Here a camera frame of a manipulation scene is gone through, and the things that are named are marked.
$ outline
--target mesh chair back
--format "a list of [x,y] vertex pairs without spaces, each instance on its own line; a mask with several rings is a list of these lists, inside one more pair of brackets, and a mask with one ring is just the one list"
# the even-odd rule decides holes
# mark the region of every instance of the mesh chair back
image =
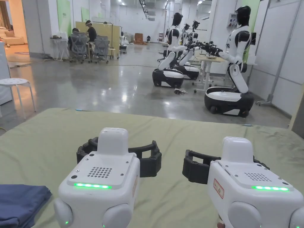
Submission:
[[110,43],[109,40],[104,41],[104,40],[95,39],[94,54],[103,55],[103,56],[108,55],[109,43]]
[[77,55],[85,55],[87,53],[87,37],[82,35],[76,35],[74,33],[71,35],[72,52]]
[[108,37],[107,37],[107,36],[98,36],[98,35],[97,35],[96,39],[107,41],[107,40],[108,40]]

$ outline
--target concrete floor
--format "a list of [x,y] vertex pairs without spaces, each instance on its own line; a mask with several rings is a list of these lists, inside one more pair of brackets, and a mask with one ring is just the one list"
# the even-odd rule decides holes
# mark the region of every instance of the concrete floor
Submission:
[[[10,69],[12,78],[25,78],[33,87],[37,113],[48,108],[71,108],[91,111],[119,112],[173,119],[187,119],[218,123],[254,124],[287,128],[290,119],[272,107],[254,105],[249,116],[213,115],[204,106],[204,92],[193,93],[192,81],[184,81],[185,95],[174,89],[155,87],[152,71],[163,48],[159,44],[130,45],[128,53],[109,64],[71,64],[46,61]],[[215,77],[217,84],[222,79]],[[22,87],[21,97],[27,119],[33,111],[29,89]],[[1,106],[0,127],[12,129],[23,122],[18,94]]]

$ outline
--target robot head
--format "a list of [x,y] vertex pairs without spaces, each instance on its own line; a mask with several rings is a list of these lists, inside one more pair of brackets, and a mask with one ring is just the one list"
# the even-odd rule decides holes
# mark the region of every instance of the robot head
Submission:
[[193,25],[192,25],[192,28],[193,29],[197,29],[197,27],[199,26],[199,22],[197,22],[197,21],[193,21]]
[[174,17],[173,17],[172,25],[179,26],[179,24],[181,23],[182,18],[183,18],[183,16],[180,13],[175,13]]
[[185,24],[184,30],[187,31],[190,28],[190,25]]
[[241,26],[249,25],[251,8],[249,6],[242,6],[236,10],[237,23]]

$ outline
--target sofa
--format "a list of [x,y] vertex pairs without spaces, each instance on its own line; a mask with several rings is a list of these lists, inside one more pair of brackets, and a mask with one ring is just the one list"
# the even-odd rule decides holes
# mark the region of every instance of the sofa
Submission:
[[16,37],[13,34],[13,31],[9,31],[7,29],[0,29],[0,37],[1,39],[5,40],[9,45],[20,45],[24,44],[23,37]]

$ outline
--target white stool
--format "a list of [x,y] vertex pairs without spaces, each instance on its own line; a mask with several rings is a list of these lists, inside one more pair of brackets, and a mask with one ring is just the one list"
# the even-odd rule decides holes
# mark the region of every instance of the white stool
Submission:
[[34,110],[36,112],[36,107],[35,107],[35,103],[34,103],[32,87],[31,87],[31,84],[30,84],[30,82],[28,80],[22,79],[22,78],[6,78],[6,79],[0,80],[0,86],[10,87],[10,88],[12,88],[13,86],[16,86],[17,92],[18,92],[18,96],[19,96],[20,105],[21,105],[21,109],[22,109],[22,112],[23,112],[23,117],[24,117],[24,119],[26,119],[25,118],[25,113],[24,113],[24,109],[23,109],[23,105],[22,105],[22,101],[21,101],[21,96],[20,96],[20,91],[19,91],[18,85],[23,85],[23,86],[29,87],[29,90],[31,91],[31,96],[32,96]]
[[114,59],[116,59],[116,55],[115,55],[116,49],[115,48],[109,48],[109,51],[113,51],[114,52]]

